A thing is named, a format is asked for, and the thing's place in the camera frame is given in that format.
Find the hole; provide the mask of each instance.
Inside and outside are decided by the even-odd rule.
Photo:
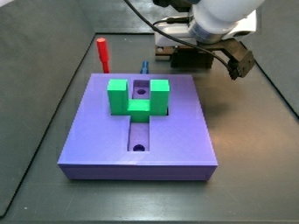
[[[142,94],[145,93],[145,91],[144,91],[141,88],[137,89],[136,92],[137,92],[140,95],[142,95]]]
[[[133,151],[145,151],[145,147],[141,144],[137,144],[133,148]]]

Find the black mount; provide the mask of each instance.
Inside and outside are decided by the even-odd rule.
[[[212,45],[197,43],[197,46],[210,52],[221,51],[228,57],[229,78],[244,78],[254,65],[252,52],[233,38],[221,40]],[[169,56],[172,67],[210,68],[213,57],[190,47],[156,47],[154,56]]]

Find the red peg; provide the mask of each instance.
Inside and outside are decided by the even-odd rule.
[[[105,74],[109,73],[108,69],[108,43],[104,38],[97,39],[97,55],[102,65],[102,71]]]

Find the green block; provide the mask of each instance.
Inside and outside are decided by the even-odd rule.
[[[126,112],[132,123],[149,123],[149,100],[128,100]]]
[[[169,99],[168,80],[150,80],[150,116],[165,116]]]
[[[110,79],[106,85],[106,94],[110,115],[125,116],[128,106],[126,80]]]

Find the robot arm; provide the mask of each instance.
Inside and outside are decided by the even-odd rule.
[[[168,1],[177,8],[177,0]],[[189,10],[190,21],[188,24],[158,24],[157,27],[176,38],[196,40],[202,44],[214,44],[222,39],[245,36],[256,30],[256,12],[254,9],[264,0],[193,0]],[[158,46],[168,46],[166,39],[156,38]]]
[[[188,11],[189,14],[185,23],[173,23],[173,19],[166,23],[169,18],[164,18],[154,27],[208,51],[222,51],[229,58],[229,76],[234,80],[244,77],[254,65],[252,52],[237,40],[256,31],[256,8],[262,2],[264,0],[153,0],[154,4],[162,7],[170,5],[178,12]],[[185,13],[176,18],[185,18]],[[181,46],[157,32],[154,44],[157,49]]]

